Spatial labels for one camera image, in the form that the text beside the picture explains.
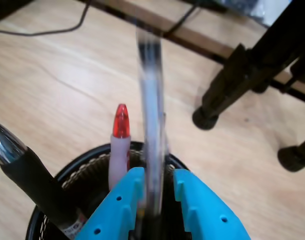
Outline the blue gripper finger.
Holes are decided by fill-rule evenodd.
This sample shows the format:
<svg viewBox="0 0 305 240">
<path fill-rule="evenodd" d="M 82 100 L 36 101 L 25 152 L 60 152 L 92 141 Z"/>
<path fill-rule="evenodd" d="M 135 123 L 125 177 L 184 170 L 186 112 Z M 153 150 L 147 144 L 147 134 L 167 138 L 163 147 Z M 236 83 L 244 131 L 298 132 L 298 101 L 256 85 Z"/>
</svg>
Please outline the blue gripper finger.
<svg viewBox="0 0 305 240">
<path fill-rule="evenodd" d="M 202 180 L 186 169 L 175 169 L 174 196 L 180 202 L 184 230 L 193 240 L 249 240 L 235 213 Z"/>
<path fill-rule="evenodd" d="M 134 167 L 109 192 L 76 236 L 77 240 L 127 240 L 144 197 L 145 170 Z"/>
</svg>

